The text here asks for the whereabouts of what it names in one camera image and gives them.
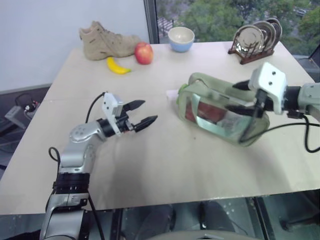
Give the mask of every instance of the window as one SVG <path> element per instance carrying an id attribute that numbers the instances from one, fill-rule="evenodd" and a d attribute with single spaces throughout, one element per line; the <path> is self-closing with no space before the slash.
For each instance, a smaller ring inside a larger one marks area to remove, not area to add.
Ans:
<path id="1" fill-rule="evenodd" d="M 193 30 L 196 42 L 232 41 L 245 24 L 275 17 L 281 42 L 293 55 L 309 56 L 320 42 L 320 0 L 155 0 L 160 43 L 172 27 Z"/>

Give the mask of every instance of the tabletop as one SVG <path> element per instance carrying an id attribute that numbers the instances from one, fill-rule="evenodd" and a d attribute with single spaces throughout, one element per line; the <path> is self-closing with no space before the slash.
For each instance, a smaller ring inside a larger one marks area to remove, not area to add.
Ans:
<path id="1" fill-rule="evenodd" d="M 281 42 L 272 56 L 245 65 L 237 55 L 227 54 L 231 45 L 194 43 L 190 51 L 177 53 L 167 44 L 154 44 L 150 65 L 138 64 L 134 56 L 116 59 L 132 69 L 125 75 L 112 73 L 105 60 L 89 61 L 81 49 L 74 49 L 0 181 L 0 214 L 45 212 L 57 173 L 48 148 L 62 152 L 72 128 L 84 123 L 91 102 L 105 91 L 124 102 L 146 101 L 129 112 L 132 123 L 152 115 L 158 119 L 141 132 L 111 137 L 99 148 L 89 187 L 98 210 L 320 188 L 320 155 L 305 151 L 303 126 L 280 128 L 249 147 L 238 147 L 178 118 L 172 90 L 194 72 L 236 83 L 268 61 L 286 74 L 290 86 L 313 82 Z M 298 122 L 285 114 L 268 115 L 270 126 Z M 103 116 L 98 101 L 90 120 Z M 311 130 L 309 141 L 312 148 L 319 145 L 318 128 Z"/>

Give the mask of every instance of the yellow banana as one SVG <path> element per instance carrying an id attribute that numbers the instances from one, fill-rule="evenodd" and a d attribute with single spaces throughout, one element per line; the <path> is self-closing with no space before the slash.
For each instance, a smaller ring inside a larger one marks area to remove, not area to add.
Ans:
<path id="1" fill-rule="evenodd" d="M 131 69 L 129 68 L 125 68 L 125 67 L 122 67 L 122 66 L 119 66 L 113 57 L 109 56 L 106 58 L 106 64 L 108 66 L 108 68 L 116 73 L 116 74 L 126 74 L 126 73 L 129 73 L 131 72 Z"/>

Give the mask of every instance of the bowl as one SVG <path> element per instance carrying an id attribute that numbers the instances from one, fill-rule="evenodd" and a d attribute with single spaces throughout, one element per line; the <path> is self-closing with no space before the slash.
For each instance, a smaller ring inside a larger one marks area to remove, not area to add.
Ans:
<path id="1" fill-rule="evenodd" d="M 168 36 L 171 48 L 179 53 L 187 52 L 195 40 L 194 32 L 184 26 L 171 28 Z"/>

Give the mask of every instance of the white wall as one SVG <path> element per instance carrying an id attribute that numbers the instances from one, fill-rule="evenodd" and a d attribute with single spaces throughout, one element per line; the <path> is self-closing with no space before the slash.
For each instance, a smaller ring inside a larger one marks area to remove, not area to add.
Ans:
<path id="1" fill-rule="evenodd" d="M 52 83 L 92 20 L 149 42 L 143 0 L 0 0 L 0 93 Z"/>

